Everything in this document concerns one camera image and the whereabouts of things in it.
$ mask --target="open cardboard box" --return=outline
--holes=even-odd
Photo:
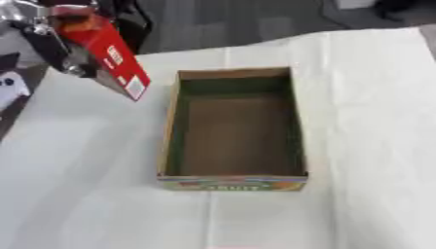
[[[298,191],[308,177],[290,68],[178,72],[158,168],[167,187]]]

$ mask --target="red box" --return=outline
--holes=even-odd
[[[99,83],[139,100],[150,79],[109,19],[93,15],[85,23],[62,26],[60,33],[97,61],[103,69],[98,72]]]

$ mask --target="white object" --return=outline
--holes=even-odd
[[[5,84],[6,79],[14,81],[12,86]],[[22,77],[15,72],[8,72],[0,75],[0,82],[3,84],[0,86],[0,113],[12,104],[17,98],[25,95],[30,95],[30,91],[27,88]]]
[[[137,103],[48,72],[0,147],[0,248],[436,248],[436,64],[416,28],[138,59],[153,83]],[[286,65],[309,159],[300,193],[158,187],[177,70]]]

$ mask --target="cardboard box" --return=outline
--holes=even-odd
[[[150,79],[109,19],[92,15],[84,23],[65,24],[59,31],[98,63],[101,68],[95,79],[98,83],[139,100]]]
[[[178,72],[158,168],[166,187],[298,191],[308,177],[290,68]]]

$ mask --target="white paper sheet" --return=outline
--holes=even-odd
[[[425,197],[435,190],[428,165],[436,162],[436,68],[415,28],[139,60],[153,84],[138,103],[88,80],[47,74],[0,146],[0,248],[435,247],[432,224],[421,218],[431,221],[434,210]],[[310,179],[302,192],[158,187],[176,70],[283,65],[293,68],[305,127]],[[407,228],[416,230],[406,236]]]

